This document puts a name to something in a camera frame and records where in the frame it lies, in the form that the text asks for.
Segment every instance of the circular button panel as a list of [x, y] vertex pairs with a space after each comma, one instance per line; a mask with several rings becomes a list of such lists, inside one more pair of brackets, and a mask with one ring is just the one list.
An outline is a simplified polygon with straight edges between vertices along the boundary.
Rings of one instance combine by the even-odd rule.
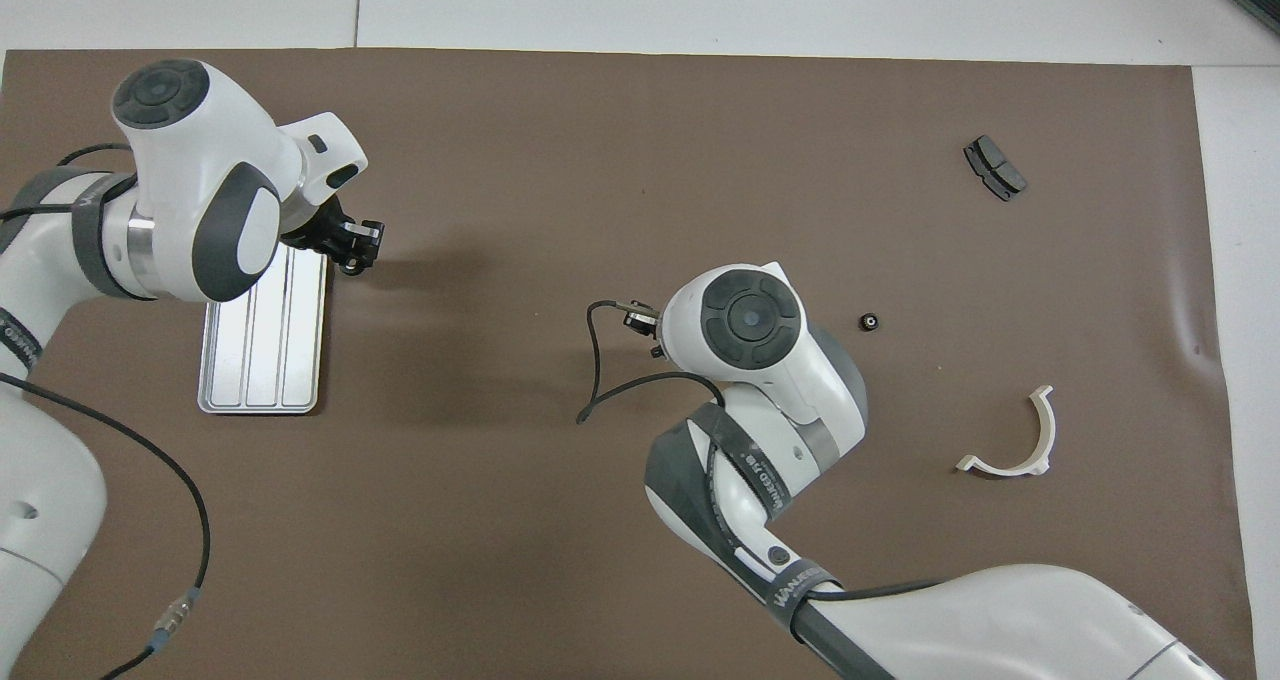
[[191, 115], [209, 95], [209, 70], [196, 60], [152, 61], [115, 91], [111, 109], [131, 128], [155, 129]]
[[703, 338], [741, 370], [776, 365], [800, 337], [800, 302], [785, 283], [760, 270], [730, 270], [703, 292]]

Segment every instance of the brown mat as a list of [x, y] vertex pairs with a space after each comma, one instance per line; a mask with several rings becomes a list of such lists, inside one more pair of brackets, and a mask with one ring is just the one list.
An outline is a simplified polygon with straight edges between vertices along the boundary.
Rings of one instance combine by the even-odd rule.
[[[169, 55], [13, 53], [3, 196], [119, 140], [115, 83]], [[1188, 69], [179, 55], [280, 123], [337, 111], [371, 159], [344, 205], [388, 232], [381, 265], [334, 283], [315, 416], [202, 415], [197, 306], [95, 301], [46, 352], [33, 379], [150, 434], [207, 494], [205, 598], [137, 677], [824, 676], [644, 498], [650, 441], [704, 392], [648, 387], [572, 423], [588, 302], [666, 302], [710, 266], [769, 260], [872, 402], [868, 438], [781, 538], [850, 587], [1075, 567], [1253, 676]], [[982, 133], [1030, 182], [1014, 202], [961, 156]], [[605, 384], [663, 369], [616, 321]], [[951, 470], [1024, 458], [1046, 383], [1047, 475]], [[164, 466], [56, 416], [101, 461], [110, 507], [18, 679], [132, 657], [197, 560]]]

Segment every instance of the black cable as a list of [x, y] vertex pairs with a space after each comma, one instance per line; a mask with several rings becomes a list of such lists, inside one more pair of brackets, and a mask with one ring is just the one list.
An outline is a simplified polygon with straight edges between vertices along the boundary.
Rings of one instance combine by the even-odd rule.
[[97, 152], [100, 150], [129, 150], [129, 151], [132, 151], [133, 149], [129, 147], [128, 143], [123, 143], [123, 142], [91, 143], [91, 146], [82, 147], [82, 149], [77, 150], [76, 152], [70, 152], [70, 155], [68, 155], [67, 158], [63, 158], [61, 160], [59, 160], [58, 165], [59, 166], [69, 165], [77, 158], [88, 155], [88, 152]]
[[27, 207], [10, 207], [9, 210], [0, 211], [0, 223], [13, 220], [14, 218], [22, 218], [24, 215], [49, 215], [51, 213], [69, 211], [72, 211], [70, 205], [28, 205]]
[[[97, 420], [101, 424], [104, 424], [104, 425], [106, 425], [106, 426], [109, 426], [109, 428], [111, 428], [114, 430], [119, 430], [119, 433], [124, 434], [125, 437], [128, 437], [133, 442], [138, 443], [140, 446], [142, 446], [147, 451], [150, 451], [151, 455], [159, 457], [161, 462], [164, 462], [165, 465], [168, 465], [169, 469], [173, 470], [175, 475], [178, 475], [178, 478], [182, 480], [182, 483], [184, 485], [187, 485], [187, 489], [191, 492], [191, 499], [195, 501], [195, 503], [196, 503], [196, 512], [200, 515], [200, 534], [201, 534], [200, 570], [196, 572], [196, 581], [192, 584], [192, 587], [198, 592], [200, 588], [201, 588], [201, 585], [205, 584], [205, 572], [209, 570], [209, 552], [210, 552], [210, 544], [211, 544], [210, 543], [210, 540], [211, 540], [211, 533], [209, 530], [209, 511], [205, 508], [205, 498], [204, 498], [204, 496], [200, 494], [200, 488], [196, 487], [196, 480], [191, 479], [191, 475], [188, 475], [187, 471], [183, 470], [183, 467], [180, 465], [178, 465], [178, 461], [175, 461], [173, 457], [169, 457], [169, 453], [166, 453], [163, 449], [160, 449], [159, 447], [156, 447], [155, 443], [152, 443], [151, 441], [148, 441], [145, 437], [142, 437], [142, 434], [140, 434], [137, 430], [133, 430], [132, 428], [129, 428], [124, 423], [120, 423], [119, 420], [116, 420], [116, 419], [114, 419], [114, 417], [111, 417], [111, 416], [109, 416], [106, 414], [96, 411], [92, 407], [88, 407], [88, 406], [82, 405], [79, 402], [76, 402], [76, 401], [73, 401], [73, 400], [70, 400], [68, 397], [60, 396], [59, 393], [55, 393], [55, 392], [52, 392], [50, 389], [41, 388], [40, 385], [36, 385], [33, 383], [28, 383], [27, 380], [20, 380], [20, 379], [14, 378], [13, 375], [5, 374], [5, 373], [0, 373], [0, 383], [6, 383], [6, 384], [13, 385], [13, 387], [15, 387], [18, 389], [23, 389], [24, 392], [28, 392], [28, 393], [31, 393], [31, 394], [33, 394], [36, 397], [46, 398], [49, 402], [52, 402], [55, 405], [60, 405], [60, 406], [63, 406], [63, 407], [65, 407], [68, 410], [74, 410], [74, 411], [79, 412], [81, 415], [84, 415], [86, 417], [92, 417], [93, 420]], [[124, 671], [128, 671], [128, 670], [136, 667], [140, 662], [142, 662], [143, 660], [146, 660], [154, 652], [155, 652], [155, 648], [151, 647], [150, 644], [147, 644], [147, 649], [145, 649], [142, 653], [140, 653], [132, 661], [129, 661], [129, 662], [124, 663], [123, 666], [113, 670], [105, 677], [115, 677], [115, 676], [123, 674]]]
[[128, 178], [124, 178], [119, 183], [111, 184], [111, 187], [106, 188], [106, 192], [102, 193], [102, 202], [108, 204], [108, 202], [111, 202], [113, 200], [120, 197], [124, 192], [128, 192], [128, 191], [133, 190], [133, 184], [138, 184], [138, 174], [137, 173], [134, 173], [134, 174], [129, 175]]
[[900, 583], [896, 585], [882, 585], [879, 588], [865, 588], [860, 590], [840, 590], [836, 593], [814, 592], [809, 593], [805, 597], [806, 599], [810, 601], [823, 601], [823, 602], [864, 601], [868, 598], [901, 595], [902, 593], [910, 593], [914, 590], [923, 590], [925, 588], [932, 588], [933, 585], [938, 585], [941, 583], [942, 580], [914, 580], [910, 583]]
[[120, 675], [124, 675], [125, 672], [133, 670], [133, 667], [141, 666], [142, 661], [146, 660], [146, 658], [148, 658], [148, 657], [151, 657], [152, 653], [154, 653], [154, 651], [148, 647], [147, 649], [145, 649], [141, 653], [138, 653], [137, 657], [134, 657], [132, 661], [124, 662], [123, 666], [115, 667], [115, 670], [113, 670], [113, 671], [108, 672], [106, 675], [104, 675], [102, 680], [114, 680], [115, 677], [119, 677]]
[[586, 419], [591, 416], [591, 411], [595, 410], [595, 406], [600, 405], [608, 398], [625, 393], [631, 388], [636, 388], [657, 380], [672, 380], [672, 379], [692, 380], [703, 385], [704, 388], [709, 389], [712, 397], [716, 398], [717, 405], [724, 407], [724, 394], [721, 393], [721, 389], [716, 387], [716, 383], [712, 383], [710, 380], [703, 378], [701, 375], [696, 375], [694, 373], [684, 373], [684, 371], [655, 373], [653, 375], [645, 375], [644, 378], [627, 380], [626, 383], [622, 383], [621, 385], [613, 388], [612, 391], [605, 392], [604, 394], [596, 394], [600, 392], [600, 341], [595, 336], [595, 320], [591, 318], [591, 315], [599, 307], [618, 307], [618, 302], [614, 300], [598, 300], [591, 305], [586, 306], [586, 332], [589, 336], [591, 336], [591, 359], [594, 361], [595, 373], [591, 379], [591, 397], [586, 401], [586, 407], [584, 407], [577, 414], [576, 423], [579, 425], [585, 423]]

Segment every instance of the white robotic arm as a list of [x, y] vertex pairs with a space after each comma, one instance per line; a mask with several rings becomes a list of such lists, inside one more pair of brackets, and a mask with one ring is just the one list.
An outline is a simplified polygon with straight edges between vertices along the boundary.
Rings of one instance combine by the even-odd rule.
[[357, 274], [381, 241], [380, 223], [356, 224], [334, 195], [367, 160], [328, 111], [276, 128], [220, 70], [165, 60], [124, 79], [113, 114], [136, 175], [45, 170], [0, 216], [0, 379], [8, 379], [0, 384], [0, 680], [105, 508], [93, 457], [13, 384], [69, 307], [104, 295], [233, 300], [266, 270], [279, 242], [324, 252]]
[[765, 524], [863, 438], [852, 360], [809, 323], [777, 264], [699, 275], [652, 323], [682, 370], [733, 383], [723, 407], [654, 442], [654, 511], [842, 677], [1219, 677], [1120, 594], [1061, 567], [845, 592]]

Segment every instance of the white floor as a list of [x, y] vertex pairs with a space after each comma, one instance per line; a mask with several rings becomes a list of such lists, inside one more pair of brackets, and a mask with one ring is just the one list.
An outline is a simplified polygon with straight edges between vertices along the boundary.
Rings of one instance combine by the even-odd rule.
[[[5, 47], [512, 47], [1193, 65], [1258, 672], [1280, 679], [1280, 36], [1229, 0], [0, 0]], [[3, 60], [0, 60], [3, 76]]]

